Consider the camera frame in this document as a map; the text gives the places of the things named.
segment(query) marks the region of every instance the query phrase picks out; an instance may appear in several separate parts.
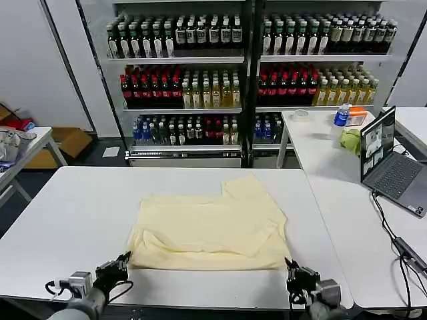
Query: water bottle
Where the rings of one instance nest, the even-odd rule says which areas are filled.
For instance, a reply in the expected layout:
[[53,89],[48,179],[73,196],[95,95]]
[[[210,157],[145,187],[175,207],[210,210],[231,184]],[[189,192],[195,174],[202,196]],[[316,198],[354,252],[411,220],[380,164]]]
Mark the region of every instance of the water bottle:
[[334,125],[337,127],[345,127],[347,124],[348,117],[350,115],[350,112],[348,109],[352,105],[349,103],[343,104],[340,109],[336,112],[335,119],[334,119]]
[[136,143],[140,143],[142,140],[142,132],[138,128],[138,124],[136,122],[133,123],[132,126],[133,129],[133,138],[135,139]]

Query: white wall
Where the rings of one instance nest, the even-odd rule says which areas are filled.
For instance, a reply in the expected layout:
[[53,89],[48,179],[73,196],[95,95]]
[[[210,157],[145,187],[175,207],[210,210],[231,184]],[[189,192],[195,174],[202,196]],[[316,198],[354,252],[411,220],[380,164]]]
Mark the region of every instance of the white wall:
[[92,131],[36,0],[2,1],[0,101],[37,125]]
[[46,0],[98,137],[119,137],[74,0]]

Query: table leg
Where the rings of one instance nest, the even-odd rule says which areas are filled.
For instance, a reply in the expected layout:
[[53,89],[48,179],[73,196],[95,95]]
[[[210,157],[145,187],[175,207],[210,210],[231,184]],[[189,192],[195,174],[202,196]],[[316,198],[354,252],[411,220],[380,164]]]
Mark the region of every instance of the table leg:
[[283,166],[283,161],[285,159],[285,154],[286,154],[286,147],[288,146],[288,140],[289,140],[289,134],[288,134],[288,130],[286,129],[286,122],[284,122],[284,127],[283,127],[283,133],[282,133],[282,140],[280,141],[280,149],[279,149],[279,155],[278,155],[278,160],[276,162],[276,168],[280,169]]
[[49,138],[49,142],[47,143],[47,148],[52,154],[52,157],[55,159],[56,163],[58,164],[58,167],[62,167],[63,165],[68,165],[64,157],[62,156],[61,151],[59,150],[58,146],[52,139],[52,137]]
[[26,190],[22,188],[22,186],[16,179],[12,179],[11,185],[16,189],[16,191],[18,191],[23,196],[25,200],[27,200],[28,202],[31,202],[31,200],[33,200],[33,198],[31,198],[28,192],[26,192]]

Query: cable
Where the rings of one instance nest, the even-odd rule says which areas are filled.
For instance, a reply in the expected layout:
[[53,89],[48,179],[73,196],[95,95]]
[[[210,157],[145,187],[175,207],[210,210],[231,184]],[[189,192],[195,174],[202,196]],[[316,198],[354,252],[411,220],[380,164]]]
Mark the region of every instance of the cable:
[[[371,195],[372,195],[372,198],[374,199],[374,202],[375,202],[378,210],[381,213],[381,218],[382,218],[381,226],[387,232],[388,236],[390,237],[392,245],[395,246],[395,248],[397,248],[396,244],[394,243],[394,240],[395,240],[395,238],[397,238],[397,236],[393,232],[393,230],[390,227],[390,225],[388,224],[388,222],[386,220],[386,216],[384,214],[384,211],[382,210],[381,204],[378,202],[377,197],[379,196],[379,194],[377,192],[375,192],[375,191],[372,190]],[[403,254],[400,254],[400,256],[399,256],[400,270],[402,272],[402,276],[403,276],[403,279],[405,281],[406,296],[407,296],[407,300],[408,300],[408,304],[407,304],[408,308],[407,308],[406,315],[405,315],[405,319],[407,319],[409,317],[410,312],[411,312],[411,292],[409,290],[408,279],[406,277],[405,270],[403,268],[403,262],[405,262],[405,265],[407,265],[406,261],[404,260]]]
[[116,288],[116,287],[118,287],[118,286],[120,286],[120,285],[124,285],[124,284],[126,284],[126,283],[127,283],[127,284],[130,284],[130,286],[129,286],[125,291],[122,291],[121,293],[119,293],[119,294],[118,294],[118,295],[116,295],[115,297],[111,298],[111,299],[108,301],[108,304],[110,304],[112,301],[116,300],[117,298],[121,297],[121,296],[122,296],[122,295],[124,295],[125,293],[129,292],[129,290],[133,288],[133,281],[130,281],[130,280],[126,280],[126,281],[123,281],[123,282],[118,282],[118,283],[115,285],[115,288]]
[[399,257],[400,270],[403,274],[403,279],[405,280],[406,286],[406,296],[408,297],[408,308],[406,310],[405,319],[409,318],[409,314],[411,313],[411,292],[409,290],[408,278],[406,277],[405,270],[403,269],[403,255]]

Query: shelf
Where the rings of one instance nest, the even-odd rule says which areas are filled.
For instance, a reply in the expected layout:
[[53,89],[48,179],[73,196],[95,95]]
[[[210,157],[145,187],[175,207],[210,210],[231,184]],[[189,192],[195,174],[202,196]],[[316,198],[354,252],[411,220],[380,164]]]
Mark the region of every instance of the shelf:
[[254,143],[252,145],[254,151],[278,151],[280,150],[279,143]]
[[383,62],[391,55],[262,55],[261,62]]
[[[353,107],[363,107],[366,109],[371,109],[374,108],[373,105],[354,105]],[[314,106],[289,106],[289,107],[256,107],[255,108],[255,112],[256,113],[279,113],[282,111],[295,111],[298,109],[303,109],[303,110],[308,110],[308,111],[325,111],[325,110],[338,110],[339,106],[338,105],[324,105],[324,106],[318,106],[318,107],[314,107]]]
[[132,155],[140,153],[205,153],[205,152],[240,152],[240,145],[134,145]]
[[208,113],[238,114],[242,108],[229,109],[124,109],[125,112],[136,112],[139,115],[197,115]]
[[243,63],[245,61],[243,49],[198,49],[175,50],[175,57],[163,58],[129,58],[108,59],[111,62],[125,63],[127,65],[189,65],[189,64],[213,64],[213,63]]

